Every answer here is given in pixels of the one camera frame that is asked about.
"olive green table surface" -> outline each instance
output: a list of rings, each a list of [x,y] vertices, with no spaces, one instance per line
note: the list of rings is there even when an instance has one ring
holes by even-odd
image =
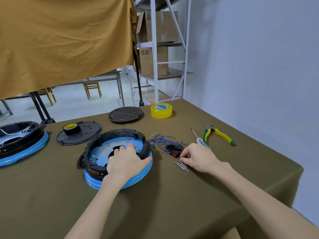
[[[87,142],[61,146],[56,136],[64,125],[95,121],[102,133],[131,128],[146,138],[159,132],[176,141],[196,142],[191,128],[202,137],[214,125],[236,143],[210,135],[208,144],[217,158],[284,204],[291,206],[303,168],[269,147],[209,115],[186,100],[169,102],[173,115],[166,119],[144,116],[132,123],[114,124],[108,113],[49,124],[47,145],[19,162],[0,168],[1,238],[63,238],[84,212],[97,190],[84,179],[76,163]],[[237,227],[242,238],[265,238],[255,221],[217,179],[190,169],[156,145],[153,165],[137,184],[119,192],[110,210],[102,238],[218,238]]]

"hand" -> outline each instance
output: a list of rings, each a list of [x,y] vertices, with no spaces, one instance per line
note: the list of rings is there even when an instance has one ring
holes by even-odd
[[[222,163],[210,149],[200,143],[192,143],[185,148],[180,155],[180,160],[184,164],[204,173],[211,172],[212,168]]]
[[[127,182],[139,174],[152,160],[151,157],[141,160],[135,152],[134,145],[129,143],[127,148],[121,146],[114,150],[114,156],[108,159],[107,172],[123,177]]]

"person's left arm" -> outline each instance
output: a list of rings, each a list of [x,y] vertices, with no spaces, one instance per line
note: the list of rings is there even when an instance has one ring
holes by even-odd
[[[127,149],[124,146],[115,149],[114,156],[109,158],[108,175],[104,177],[100,190],[64,239],[99,239],[116,195],[151,159],[141,160],[131,143]]]

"person's right arm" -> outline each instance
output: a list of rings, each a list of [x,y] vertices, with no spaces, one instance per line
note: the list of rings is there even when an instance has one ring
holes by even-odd
[[[220,180],[245,206],[269,238],[319,238],[316,226],[246,180],[229,163],[219,161],[211,150],[201,144],[190,144],[181,153],[180,160]]]

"blue metal rim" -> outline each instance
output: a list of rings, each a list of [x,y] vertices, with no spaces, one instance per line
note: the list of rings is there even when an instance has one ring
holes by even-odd
[[[41,148],[43,148],[46,145],[48,140],[49,140],[49,135],[47,132],[44,132],[43,137],[36,144],[32,145],[28,149],[21,151],[17,154],[14,154],[12,156],[0,159],[0,167],[13,164],[16,161],[23,159],[23,158],[39,151]]]
[[[142,178],[144,178],[146,176],[146,174],[149,172],[149,170],[152,167],[153,164],[153,155],[152,152],[150,152],[149,154],[150,157],[152,157],[151,162],[149,163],[149,165],[147,165],[138,175],[130,178],[126,184],[122,187],[122,189],[125,189],[127,187],[130,187],[134,184],[136,184],[138,181],[140,181]],[[84,177],[87,181],[87,183],[94,189],[99,190],[101,188],[102,185],[102,181],[97,180],[97,179],[93,179],[88,172],[86,172],[86,170],[84,170]]]

